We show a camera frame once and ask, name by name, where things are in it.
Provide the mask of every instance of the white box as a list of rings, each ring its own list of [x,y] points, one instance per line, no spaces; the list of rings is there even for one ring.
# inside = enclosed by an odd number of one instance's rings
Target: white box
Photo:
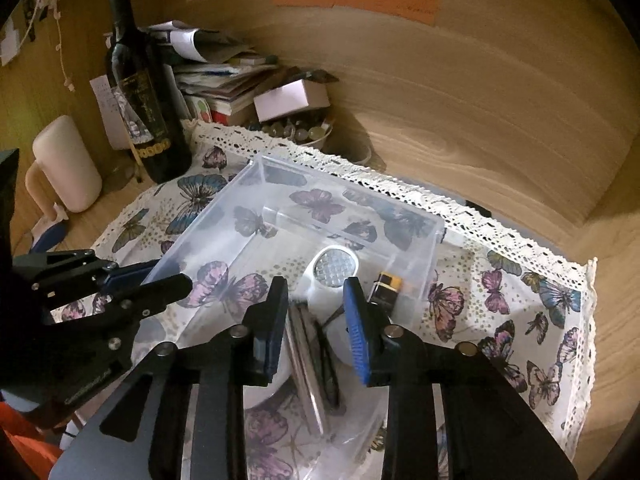
[[[303,110],[326,108],[329,97],[322,83],[299,80],[256,96],[254,104],[258,119],[263,122]]]

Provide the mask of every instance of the clear plastic container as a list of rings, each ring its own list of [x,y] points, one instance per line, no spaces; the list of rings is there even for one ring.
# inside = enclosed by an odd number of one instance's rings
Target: clear plastic container
[[[345,246],[357,256],[356,275],[366,296],[380,272],[402,279],[391,319],[414,330],[426,307],[423,291],[443,232],[441,218],[418,208],[327,173],[257,155],[180,236],[147,281],[178,270],[194,281],[193,292],[179,304],[197,311],[177,341],[180,347],[192,346],[240,322],[249,304],[263,299],[275,275],[287,278],[290,295],[300,294],[298,284],[312,259],[328,246]],[[337,298],[314,311],[309,300],[309,310],[323,322],[340,304]],[[289,366],[283,354],[280,375]],[[383,420],[386,388],[367,390],[348,365],[337,368],[344,377],[340,389],[346,408],[330,417],[331,435],[313,464],[298,472],[300,478],[316,478],[314,471],[322,472],[323,480],[346,478]],[[288,376],[285,370],[269,388],[246,388],[245,407],[273,395]]]

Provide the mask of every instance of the black and orange battery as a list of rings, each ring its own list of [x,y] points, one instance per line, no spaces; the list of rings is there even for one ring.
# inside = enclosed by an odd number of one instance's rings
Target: black and orange battery
[[[398,293],[402,287],[402,278],[398,278],[386,272],[380,272],[377,280],[373,283],[369,303],[375,303],[385,309],[388,316],[391,315]]]

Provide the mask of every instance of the dark glass bottle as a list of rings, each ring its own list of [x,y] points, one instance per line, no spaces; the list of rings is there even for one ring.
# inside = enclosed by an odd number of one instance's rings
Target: dark glass bottle
[[[160,184],[189,169],[191,152],[155,45],[136,27],[131,0],[109,2],[115,28],[111,55],[114,95],[147,173]]]

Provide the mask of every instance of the screw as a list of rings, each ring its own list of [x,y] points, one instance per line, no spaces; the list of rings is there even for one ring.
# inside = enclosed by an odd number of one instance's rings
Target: screw
[[[404,328],[399,325],[385,326],[385,335],[387,337],[395,339],[396,337],[402,337],[402,334],[404,334]]]
[[[156,345],[154,348],[154,352],[156,352],[160,357],[165,357],[171,354],[174,350],[175,344],[169,343],[168,341],[164,341],[163,343]]]
[[[249,329],[244,325],[234,325],[229,329],[229,333],[231,334],[231,337],[241,338],[248,335]]]
[[[111,339],[109,339],[109,350],[117,350],[118,348],[120,348],[121,344],[122,341],[119,337],[112,337]]]
[[[471,341],[462,341],[456,345],[456,349],[462,355],[467,357],[473,357],[478,353],[478,347],[474,345]]]

